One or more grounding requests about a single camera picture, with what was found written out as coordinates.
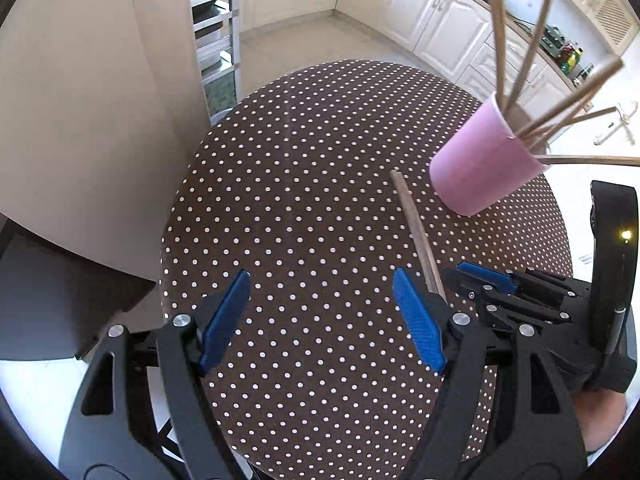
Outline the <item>person's right hand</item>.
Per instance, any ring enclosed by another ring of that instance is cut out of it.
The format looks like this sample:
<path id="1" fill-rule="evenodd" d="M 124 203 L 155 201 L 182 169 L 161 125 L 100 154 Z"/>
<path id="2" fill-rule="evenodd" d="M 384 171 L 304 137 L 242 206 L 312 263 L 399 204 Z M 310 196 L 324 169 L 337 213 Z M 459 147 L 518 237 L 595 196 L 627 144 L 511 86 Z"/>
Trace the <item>person's right hand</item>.
<path id="1" fill-rule="evenodd" d="M 576 392 L 573 405 L 588 453 L 596 452 L 615 436 L 627 407 L 623 393 L 605 388 Z"/>

